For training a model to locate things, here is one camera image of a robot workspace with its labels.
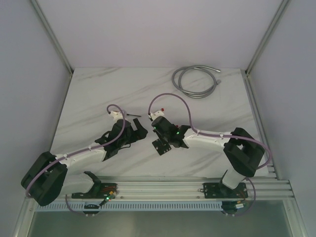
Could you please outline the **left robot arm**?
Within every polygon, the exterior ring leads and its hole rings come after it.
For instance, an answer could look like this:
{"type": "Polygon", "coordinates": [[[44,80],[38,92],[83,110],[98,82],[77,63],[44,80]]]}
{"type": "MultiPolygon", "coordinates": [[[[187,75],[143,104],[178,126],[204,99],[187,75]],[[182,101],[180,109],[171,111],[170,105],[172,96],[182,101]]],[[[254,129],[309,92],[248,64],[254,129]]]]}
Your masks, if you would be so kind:
{"type": "Polygon", "coordinates": [[[133,119],[131,122],[117,120],[110,131],[96,139],[90,147],[70,154],[53,155],[43,152],[21,181],[27,194],[40,206],[46,206],[59,196],[78,195],[81,198],[103,198],[101,180],[87,167],[101,163],[118,154],[126,145],[146,138],[148,131],[133,119]]]}

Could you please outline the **black fuse box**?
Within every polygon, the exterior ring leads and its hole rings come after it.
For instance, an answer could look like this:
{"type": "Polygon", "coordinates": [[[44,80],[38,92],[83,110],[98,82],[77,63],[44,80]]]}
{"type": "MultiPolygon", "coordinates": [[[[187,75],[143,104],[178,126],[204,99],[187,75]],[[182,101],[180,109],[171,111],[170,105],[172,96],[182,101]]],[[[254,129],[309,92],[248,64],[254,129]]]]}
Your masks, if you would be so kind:
{"type": "Polygon", "coordinates": [[[165,153],[171,150],[171,146],[161,139],[153,141],[152,145],[154,146],[154,148],[160,156],[164,155],[165,153]]]}

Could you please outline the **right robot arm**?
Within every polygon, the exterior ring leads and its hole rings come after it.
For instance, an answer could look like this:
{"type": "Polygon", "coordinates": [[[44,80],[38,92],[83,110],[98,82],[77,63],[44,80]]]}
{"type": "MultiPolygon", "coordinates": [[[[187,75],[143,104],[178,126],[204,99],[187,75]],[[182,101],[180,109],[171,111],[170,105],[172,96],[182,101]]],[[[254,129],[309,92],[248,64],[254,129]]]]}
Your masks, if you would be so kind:
{"type": "Polygon", "coordinates": [[[189,125],[176,126],[163,115],[152,115],[152,127],[158,141],[169,150],[175,148],[204,148],[224,153],[231,164],[219,184],[219,193],[230,197],[245,178],[253,177],[265,153],[265,149],[243,128],[229,133],[209,136],[195,132],[189,125]]]}

